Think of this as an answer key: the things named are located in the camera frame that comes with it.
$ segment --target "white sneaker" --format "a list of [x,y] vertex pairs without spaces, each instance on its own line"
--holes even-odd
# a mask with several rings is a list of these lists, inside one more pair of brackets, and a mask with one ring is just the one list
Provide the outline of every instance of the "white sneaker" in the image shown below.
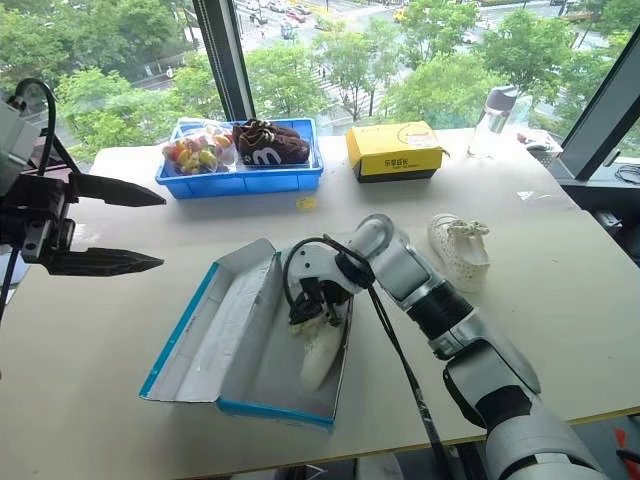
[[465,222],[450,213],[431,220],[429,242],[444,263],[445,276],[459,290],[478,292],[484,286],[490,263],[482,236],[487,233],[484,223]]
[[292,335],[304,338],[304,361],[300,381],[307,390],[317,390],[324,382],[342,345],[345,321],[332,326],[320,316],[289,326]]

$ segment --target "white table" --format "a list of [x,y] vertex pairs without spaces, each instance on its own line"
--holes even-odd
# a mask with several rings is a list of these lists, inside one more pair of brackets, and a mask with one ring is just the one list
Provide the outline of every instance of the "white table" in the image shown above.
[[[425,446],[400,364],[364,295],[356,299],[332,435],[229,417],[208,405],[137,398],[212,260],[257,236],[284,246],[314,233],[348,232],[373,212],[407,229],[436,265],[425,233],[433,214],[489,223],[488,283],[468,298],[531,360],[544,400],[578,421],[639,411],[637,269],[535,160],[514,145],[497,160],[462,159],[456,146],[464,146],[466,134],[440,134],[453,159],[429,181],[359,185],[343,139],[325,138],[327,165],[314,194],[168,199],[167,206],[142,209],[82,200],[71,211],[86,223],[78,245],[132,248],[166,263],[108,279],[52,278],[31,269],[0,331],[2,478],[188,478]],[[103,151],[94,173],[152,186],[157,153]],[[298,209],[303,196],[313,196],[317,207]],[[477,438],[482,431],[459,414],[426,338],[385,303],[442,439]]]

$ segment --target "plastic bag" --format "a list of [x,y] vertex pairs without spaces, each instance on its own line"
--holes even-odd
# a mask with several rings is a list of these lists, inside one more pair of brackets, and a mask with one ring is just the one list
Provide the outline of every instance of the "plastic bag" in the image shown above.
[[172,141],[162,149],[167,169],[175,175],[235,170],[238,154],[231,132],[232,126],[226,122],[181,118]]

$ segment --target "robotic hand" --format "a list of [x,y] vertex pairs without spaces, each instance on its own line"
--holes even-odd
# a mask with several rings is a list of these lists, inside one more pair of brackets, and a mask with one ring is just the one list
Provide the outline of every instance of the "robotic hand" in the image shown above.
[[[41,132],[21,116],[26,107],[22,95],[29,86],[38,86],[47,97],[49,125]],[[7,103],[0,102],[0,254],[11,251],[3,288],[0,290],[0,320],[11,274],[18,253],[26,263],[39,263],[51,275],[104,277],[141,272],[163,260],[128,250],[89,248],[71,251],[75,223],[67,218],[70,203],[80,197],[98,198],[111,205],[139,207],[162,205],[164,198],[139,185],[80,172],[54,133],[55,101],[49,88],[36,79],[25,79]],[[37,175],[31,161],[39,136],[45,136]],[[45,177],[53,150],[70,169],[68,182]]]
[[[314,241],[339,253],[306,245]],[[418,324],[436,357],[447,362],[444,383],[464,417],[487,430],[491,478],[607,478],[571,428],[542,403],[538,377],[527,359],[388,217],[367,217],[344,246],[326,236],[300,242],[291,249],[284,272],[292,323],[319,314],[337,323],[335,306],[377,280]]]

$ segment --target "shoe box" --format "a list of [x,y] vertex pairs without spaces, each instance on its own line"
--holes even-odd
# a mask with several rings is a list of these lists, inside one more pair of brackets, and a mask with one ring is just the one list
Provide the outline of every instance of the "shoe box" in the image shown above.
[[443,153],[426,122],[351,127],[347,151],[360,183],[429,178]]
[[334,424],[351,321],[319,389],[300,381],[304,340],[289,334],[282,255],[259,239],[216,260],[140,390],[146,400],[213,403],[231,415],[319,427]]

